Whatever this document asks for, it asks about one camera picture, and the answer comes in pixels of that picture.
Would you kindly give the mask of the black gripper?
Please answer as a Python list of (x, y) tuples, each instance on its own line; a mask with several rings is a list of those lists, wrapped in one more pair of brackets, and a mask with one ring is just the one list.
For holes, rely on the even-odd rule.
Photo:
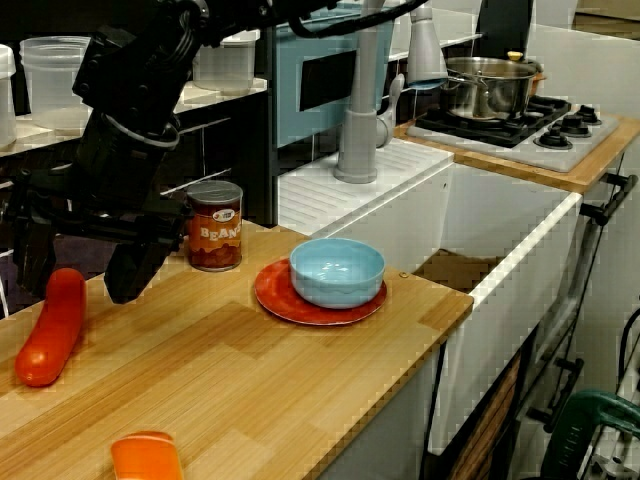
[(31, 295), (44, 294), (56, 262), (58, 231), (124, 243), (111, 256), (104, 283), (113, 303), (138, 298), (170, 251), (179, 248), (191, 215), (153, 190), (165, 155), (179, 140), (171, 121), (149, 133), (93, 113), (70, 166), (16, 173), (9, 223), (18, 286)]

